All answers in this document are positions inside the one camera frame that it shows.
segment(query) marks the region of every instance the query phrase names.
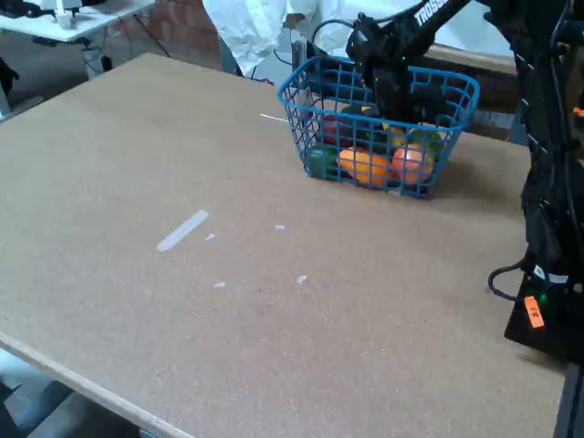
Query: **paper scrap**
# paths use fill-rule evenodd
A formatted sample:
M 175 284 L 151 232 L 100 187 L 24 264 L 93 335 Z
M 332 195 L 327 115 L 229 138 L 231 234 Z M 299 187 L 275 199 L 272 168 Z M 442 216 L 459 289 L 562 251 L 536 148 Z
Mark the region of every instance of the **paper scrap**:
M 209 214 L 205 210 L 199 210 L 197 213 L 193 214 L 189 219 L 184 221 L 181 226 L 179 226 L 172 233 L 167 235 L 156 248 L 161 251 L 168 251 L 169 249 L 175 247 L 179 242 L 181 242 L 184 237 L 186 237 L 192 230 L 199 226 Z

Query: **table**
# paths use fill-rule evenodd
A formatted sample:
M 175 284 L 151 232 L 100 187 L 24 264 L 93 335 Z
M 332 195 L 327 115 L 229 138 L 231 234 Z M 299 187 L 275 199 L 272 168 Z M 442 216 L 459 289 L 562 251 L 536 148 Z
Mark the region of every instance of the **table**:
M 62 29 L 52 16 L 8 18 L 0 16 L 0 29 L 11 30 L 32 37 L 43 37 L 62 43 L 74 43 L 85 37 L 88 41 L 83 50 L 89 78 L 94 78 L 103 71 L 101 51 L 103 38 L 96 37 L 101 29 L 120 21 L 126 16 L 154 7 L 155 0 L 108 0 L 102 5 L 86 6 L 80 9 L 72 29 Z M 7 99 L 0 88 L 0 120 L 10 113 Z
M 308 178 L 260 113 L 145 56 L 0 125 L 0 346 L 160 436 L 551 436 L 565 369 L 485 289 L 527 150 L 464 134 L 415 200 Z

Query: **white tape strip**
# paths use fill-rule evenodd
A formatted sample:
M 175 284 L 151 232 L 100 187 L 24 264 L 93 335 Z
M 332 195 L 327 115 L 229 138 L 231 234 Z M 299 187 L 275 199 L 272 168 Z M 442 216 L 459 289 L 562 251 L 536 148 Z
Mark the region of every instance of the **white tape strip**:
M 280 119 L 279 117 L 268 116 L 267 114 L 260 114 L 260 116 L 265 117 L 267 119 L 280 120 L 280 121 L 288 121 L 286 119 Z
M 209 214 L 205 210 L 199 210 L 197 213 L 193 214 L 190 219 L 187 219 L 181 226 L 176 230 L 166 236 L 156 248 L 161 251 L 168 251 L 169 249 L 176 246 L 181 242 L 184 237 L 186 237 L 192 230 L 199 226 Z

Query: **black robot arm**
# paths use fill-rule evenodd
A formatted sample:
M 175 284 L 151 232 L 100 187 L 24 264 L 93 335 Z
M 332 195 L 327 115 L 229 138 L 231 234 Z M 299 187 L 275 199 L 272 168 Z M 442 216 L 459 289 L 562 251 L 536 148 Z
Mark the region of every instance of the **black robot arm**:
M 575 157 L 565 103 L 566 71 L 583 43 L 579 16 L 584 1 L 480 0 L 485 19 L 515 54 L 522 121 L 527 129 L 531 169 L 521 193 L 527 251 L 514 267 L 525 271 L 506 330 L 510 339 L 577 363 L 584 363 L 584 168 Z M 374 20 L 359 14 L 347 53 L 375 91 L 381 114 L 413 123 L 440 113 L 439 88 L 410 93 L 408 65 L 430 48 L 435 33 L 469 0 L 425 0 L 396 16 Z M 545 327 L 530 324 L 524 297 L 534 297 Z

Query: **table edge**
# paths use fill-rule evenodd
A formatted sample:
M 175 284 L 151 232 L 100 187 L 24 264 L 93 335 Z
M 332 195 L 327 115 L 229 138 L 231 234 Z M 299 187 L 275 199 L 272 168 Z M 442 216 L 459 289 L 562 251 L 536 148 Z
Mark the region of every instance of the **table edge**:
M 155 433 L 161 438 L 193 438 L 192 435 L 159 419 L 142 408 L 122 399 L 115 393 L 106 390 L 97 383 L 86 379 L 75 371 L 48 358 L 39 351 L 28 347 L 4 332 L 0 331 L 0 348 L 24 360 L 30 365 L 45 371 L 55 380 L 64 383 L 73 391 L 117 413 L 122 418 L 136 424 L 147 432 Z

